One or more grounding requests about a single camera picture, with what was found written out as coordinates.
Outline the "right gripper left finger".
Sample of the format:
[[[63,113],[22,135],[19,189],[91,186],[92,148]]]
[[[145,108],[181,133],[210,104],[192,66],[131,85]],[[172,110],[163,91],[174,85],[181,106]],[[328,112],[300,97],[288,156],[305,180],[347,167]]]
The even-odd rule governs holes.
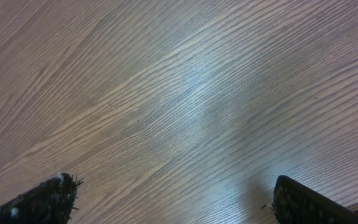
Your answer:
[[[59,173],[0,206],[0,224],[67,224],[83,179]]]

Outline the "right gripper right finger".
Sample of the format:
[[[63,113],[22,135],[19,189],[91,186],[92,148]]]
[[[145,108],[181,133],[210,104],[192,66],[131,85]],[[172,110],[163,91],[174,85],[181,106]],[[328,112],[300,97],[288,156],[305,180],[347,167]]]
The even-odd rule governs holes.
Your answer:
[[[269,207],[279,224],[358,224],[358,214],[305,185],[280,175]]]

